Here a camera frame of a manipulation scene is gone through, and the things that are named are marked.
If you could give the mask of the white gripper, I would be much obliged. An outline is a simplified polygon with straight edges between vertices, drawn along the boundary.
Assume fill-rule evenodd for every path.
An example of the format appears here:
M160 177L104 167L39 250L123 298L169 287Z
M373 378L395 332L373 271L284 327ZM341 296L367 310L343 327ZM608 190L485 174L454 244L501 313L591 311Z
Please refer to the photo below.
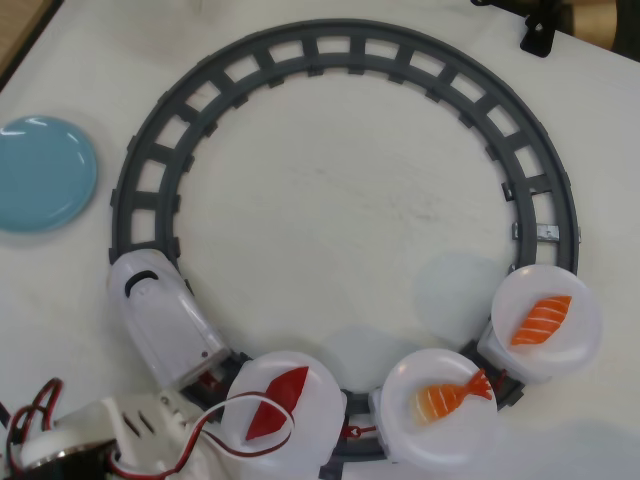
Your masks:
M181 453L201 409L181 393L115 396L103 399L118 453Z

